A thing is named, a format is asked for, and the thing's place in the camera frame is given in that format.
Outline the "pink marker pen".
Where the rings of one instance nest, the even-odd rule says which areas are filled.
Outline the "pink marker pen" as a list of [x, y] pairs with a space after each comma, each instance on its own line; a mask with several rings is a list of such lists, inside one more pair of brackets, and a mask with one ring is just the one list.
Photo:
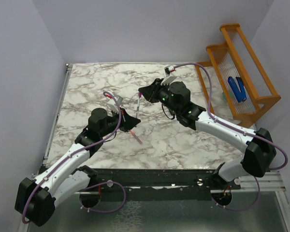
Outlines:
[[141, 144], [141, 145], [143, 144], [143, 142], [140, 140], [140, 138], [132, 130], [130, 130], [130, 133], [137, 140], [137, 142], [139, 144]]

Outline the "white multicolour pen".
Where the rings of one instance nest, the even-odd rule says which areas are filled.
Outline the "white multicolour pen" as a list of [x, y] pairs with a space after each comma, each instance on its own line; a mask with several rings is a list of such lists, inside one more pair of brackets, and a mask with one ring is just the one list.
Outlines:
[[139, 117], [139, 112], [140, 112], [140, 101], [141, 101], [141, 96], [138, 96], [138, 102], [137, 102], [137, 108], [136, 108], [136, 118]]

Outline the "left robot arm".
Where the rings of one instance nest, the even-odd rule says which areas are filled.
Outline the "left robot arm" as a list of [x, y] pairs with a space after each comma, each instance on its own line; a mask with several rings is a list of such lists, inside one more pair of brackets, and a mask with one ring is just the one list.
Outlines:
[[21, 213], [22, 222], [42, 226], [69, 196], [81, 189], [93, 190], [96, 177], [79, 170], [78, 166], [91, 158], [117, 130], [128, 132], [140, 122], [123, 108], [111, 116], [103, 108], [94, 109], [88, 125], [55, 164], [34, 179], [25, 178], [20, 182], [14, 208]]

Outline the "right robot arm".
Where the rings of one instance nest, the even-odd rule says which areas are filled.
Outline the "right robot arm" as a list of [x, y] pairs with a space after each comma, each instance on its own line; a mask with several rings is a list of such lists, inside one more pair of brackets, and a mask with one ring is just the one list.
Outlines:
[[190, 90], [183, 82], [162, 85], [162, 79], [141, 87], [138, 91], [150, 103], [160, 102], [174, 114], [184, 127], [209, 133], [240, 150], [243, 155], [224, 162], [215, 170], [212, 183], [218, 189], [225, 188], [234, 179], [252, 175], [263, 177], [276, 156], [268, 130], [254, 131], [220, 119], [190, 100]]

